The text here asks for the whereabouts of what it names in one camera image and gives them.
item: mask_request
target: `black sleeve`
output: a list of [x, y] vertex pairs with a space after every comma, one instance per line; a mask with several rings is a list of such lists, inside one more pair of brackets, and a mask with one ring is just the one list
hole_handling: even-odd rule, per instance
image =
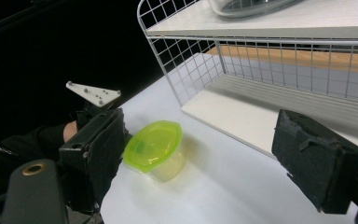
[[24, 163], [39, 159], [59, 159], [65, 125], [42, 126], [0, 142], [0, 194], [7, 191], [11, 173]]

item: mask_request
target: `white metal bracket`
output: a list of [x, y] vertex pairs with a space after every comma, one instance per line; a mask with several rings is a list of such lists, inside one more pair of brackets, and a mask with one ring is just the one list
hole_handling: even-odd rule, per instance
[[121, 95], [121, 91], [111, 91], [107, 89], [81, 85], [73, 83], [72, 81], [68, 81], [66, 83], [66, 88], [98, 107], [108, 105]]

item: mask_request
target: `black background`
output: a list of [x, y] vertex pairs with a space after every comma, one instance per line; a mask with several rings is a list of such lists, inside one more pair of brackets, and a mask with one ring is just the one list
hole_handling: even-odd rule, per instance
[[[0, 2], [2, 18], [18, 10]], [[69, 80], [120, 90], [119, 107], [162, 77], [138, 3], [68, 0], [0, 32], [0, 140], [70, 121], [84, 100]]]

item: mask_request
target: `green plastic container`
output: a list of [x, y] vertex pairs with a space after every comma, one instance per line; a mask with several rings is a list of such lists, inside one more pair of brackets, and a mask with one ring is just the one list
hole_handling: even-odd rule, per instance
[[145, 126], [126, 145], [124, 163], [161, 182], [176, 176], [185, 164], [179, 123], [159, 120]]

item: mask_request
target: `white table surface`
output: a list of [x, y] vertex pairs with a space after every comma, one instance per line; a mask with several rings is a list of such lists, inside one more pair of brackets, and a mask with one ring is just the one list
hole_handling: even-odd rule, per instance
[[184, 114], [165, 77], [123, 106], [130, 133], [166, 119], [181, 124], [186, 164], [160, 183], [121, 163], [103, 199], [104, 223], [354, 223], [318, 213], [278, 161]]

